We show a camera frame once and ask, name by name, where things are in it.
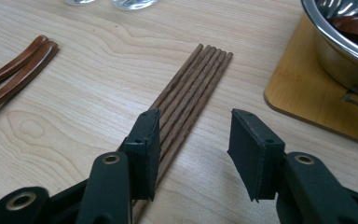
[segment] wooden coaster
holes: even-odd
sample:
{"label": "wooden coaster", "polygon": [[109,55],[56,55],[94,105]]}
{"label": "wooden coaster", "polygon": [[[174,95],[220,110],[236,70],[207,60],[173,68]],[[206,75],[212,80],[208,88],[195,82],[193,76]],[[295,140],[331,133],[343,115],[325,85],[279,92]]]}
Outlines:
{"label": "wooden coaster", "polygon": [[303,15],[266,90],[269,106],[358,141],[358,94],[319,65],[312,24]]}

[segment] stainless steel bowl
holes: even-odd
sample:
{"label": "stainless steel bowl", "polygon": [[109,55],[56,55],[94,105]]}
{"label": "stainless steel bowl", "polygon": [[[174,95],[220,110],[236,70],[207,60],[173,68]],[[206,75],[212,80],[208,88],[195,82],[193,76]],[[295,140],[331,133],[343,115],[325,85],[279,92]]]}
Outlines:
{"label": "stainless steel bowl", "polygon": [[358,16],[358,0],[302,0],[302,5],[316,30],[320,64],[341,85],[358,92],[358,45],[326,20]]}

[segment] light wood grain surface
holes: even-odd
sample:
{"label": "light wood grain surface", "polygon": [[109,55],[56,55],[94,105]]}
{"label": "light wood grain surface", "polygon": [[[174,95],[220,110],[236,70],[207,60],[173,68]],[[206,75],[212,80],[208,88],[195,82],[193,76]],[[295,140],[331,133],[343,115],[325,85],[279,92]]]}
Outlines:
{"label": "light wood grain surface", "polygon": [[0,0],[0,67],[38,35],[61,49],[0,107],[0,199],[29,186],[53,195],[87,178],[199,43],[234,58],[141,223],[279,222],[275,202],[250,202],[226,153],[234,107],[264,120],[287,152],[319,157],[358,191],[358,143],[275,112],[263,98],[302,13],[297,0],[160,0],[139,11],[107,0]]}

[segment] brown chopstick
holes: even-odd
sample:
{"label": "brown chopstick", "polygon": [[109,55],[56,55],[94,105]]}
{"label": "brown chopstick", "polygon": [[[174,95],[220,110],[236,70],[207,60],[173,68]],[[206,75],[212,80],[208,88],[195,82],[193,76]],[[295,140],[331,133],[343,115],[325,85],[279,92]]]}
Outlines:
{"label": "brown chopstick", "polygon": [[[159,183],[226,71],[232,53],[199,45],[150,108],[160,108]],[[136,222],[147,201],[133,202]]]}
{"label": "brown chopstick", "polygon": [[46,44],[48,38],[45,35],[38,36],[19,56],[7,63],[0,69],[0,82],[23,67],[30,58],[36,53],[40,46]]}
{"label": "brown chopstick", "polygon": [[[7,77],[12,71],[18,70],[17,64],[23,63],[21,70],[3,87],[0,89],[0,104],[10,99],[14,94],[18,93],[28,83],[30,83],[51,61],[58,51],[58,45],[52,41],[47,40],[43,37],[42,41],[37,41],[40,44],[31,45],[28,49],[29,52],[34,51],[32,54],[26,54],[24,57],[17,57],[13,65],[9,65],[8,69],[0,69],[0,78]],[[29,57],[27,62],[24,63],[23,59]]]}

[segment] bowl rim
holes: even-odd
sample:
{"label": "bowl rim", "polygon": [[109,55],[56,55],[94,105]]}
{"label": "bowl rim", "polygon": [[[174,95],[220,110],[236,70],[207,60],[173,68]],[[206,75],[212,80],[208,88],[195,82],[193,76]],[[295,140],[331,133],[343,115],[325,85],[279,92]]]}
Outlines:
{"label": "bowl rim", "polygon": [[313,25],[325,38],[334,43],[343,51],[358,59],[358,45],[337,31],[322,15],[315,3],[316,0],[301,0],[303,8]]}

